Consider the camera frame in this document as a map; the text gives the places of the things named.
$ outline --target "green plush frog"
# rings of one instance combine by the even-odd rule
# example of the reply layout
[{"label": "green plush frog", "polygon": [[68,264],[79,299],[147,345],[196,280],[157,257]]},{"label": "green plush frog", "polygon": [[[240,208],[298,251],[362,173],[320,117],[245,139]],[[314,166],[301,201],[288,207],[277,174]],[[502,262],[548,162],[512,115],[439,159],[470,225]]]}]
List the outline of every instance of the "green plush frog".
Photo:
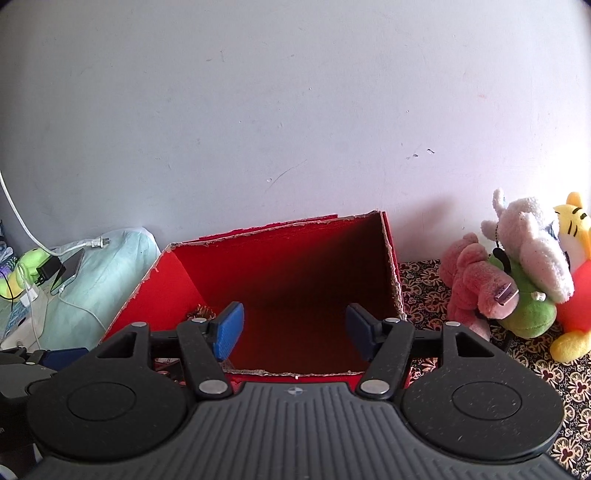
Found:
[{"label": "green plush frog", "polygon": [[502,261],[491,255],[488,261],[515,280],[519,288],[519,303],[507,318],[497,321],[503,328],[521,338],[542,335],[556,319],[556,305],[531,282],[521,265],[506,255],[501,258]]}]

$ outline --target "blue object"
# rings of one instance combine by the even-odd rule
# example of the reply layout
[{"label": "blue object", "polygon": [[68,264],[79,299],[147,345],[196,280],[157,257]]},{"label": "blue object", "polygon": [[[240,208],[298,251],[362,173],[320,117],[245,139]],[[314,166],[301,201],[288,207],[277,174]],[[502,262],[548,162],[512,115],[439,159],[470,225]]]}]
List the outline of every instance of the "blue object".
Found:
[{"label": "blue object", "polygon": [[345,326],[361,358],[366,362],[373,360],[379,349],[377,339],[382,335],[382,323],[361,305],[352,303],[345,311]]},{"label": "blue object", "polygon": [[244,305],[233,301],[209,325],[213,354],[218,362],[230,356],[244,327]]},{"label": "blue object", "polygon": [[17,267],[17,262],[18,257],[14,254],[12,248],[6,245],[4,224],[0,220],[0,272],[7,277]]},{"label": "blue object", "polygon": [[59,372],[87,353],[88,349],[86,348],[69,348],[66,350],[48,351],[43,355],[43,358],[39,363],[44,367]]},{"label": "blue object", "polygon": [[15,331],[19,325],[31,314],[31,306],[25,307],[21,301],[17,300],[14,302],[8,323],[4,328],[4,332],[0,337],[0,341],[7,338],[13,331]]}]

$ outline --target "cardboard box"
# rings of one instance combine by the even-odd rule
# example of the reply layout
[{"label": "cardboard box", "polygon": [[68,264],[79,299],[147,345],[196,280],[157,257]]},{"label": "cardboard box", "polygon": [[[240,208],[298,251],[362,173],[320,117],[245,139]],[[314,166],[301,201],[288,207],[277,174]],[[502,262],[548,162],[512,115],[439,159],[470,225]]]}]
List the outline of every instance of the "cardboard box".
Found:
[{"label": "cardboard box", "polygon": [[248,374],[358,376],[367,364],[347,336],[346,306],[360,303],[377,318],[403,311],[386,214],[298,220],[171,244],[105,337],[140,320],[152,330],[174,329],[198,307],[219,313],[234,300],[245,308],[230,356],[236,381]]}]

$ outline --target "white wall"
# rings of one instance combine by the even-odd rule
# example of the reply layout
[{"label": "white wall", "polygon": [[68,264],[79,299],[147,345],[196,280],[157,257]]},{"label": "white wall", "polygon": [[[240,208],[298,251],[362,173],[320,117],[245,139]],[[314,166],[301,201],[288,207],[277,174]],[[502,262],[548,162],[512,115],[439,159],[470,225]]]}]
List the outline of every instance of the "white wall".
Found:
[{"label": "white wall", "polygon": [[[402,260],[494,218],[492,191],[590,199],[578,0],[13,0],[0,166],[57,245],[161,246],[385,209]],[[9,237],[25,240],[7,204]]]}]

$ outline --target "floral tablecloth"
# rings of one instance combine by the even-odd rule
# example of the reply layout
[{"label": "floral tablecloth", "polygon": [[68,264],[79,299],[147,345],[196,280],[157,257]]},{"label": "floral tablecloth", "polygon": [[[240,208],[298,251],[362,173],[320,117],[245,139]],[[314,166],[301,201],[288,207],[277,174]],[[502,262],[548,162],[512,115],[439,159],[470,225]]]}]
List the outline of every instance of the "floral tablecloth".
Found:
[{"label": "floral tablecloth", "polygon": [[[400,265],[405,309],[418,328],[439,329],[447,320],[450,290],[437,275],[438,266],[437,260]],[[548,349],[559,334],[560,327],[555,324],[538,338],[517,339],[508,353],[544,378],[564,401],[564,426],[550,455],[574,476],[591,479],[591,358],[587,355],[568,365],[555,363]],[[503,337],[504,331],[493,328],[495,343]],[[418,378],[433,368],[433,359],[416,362],[411,375]]]}]

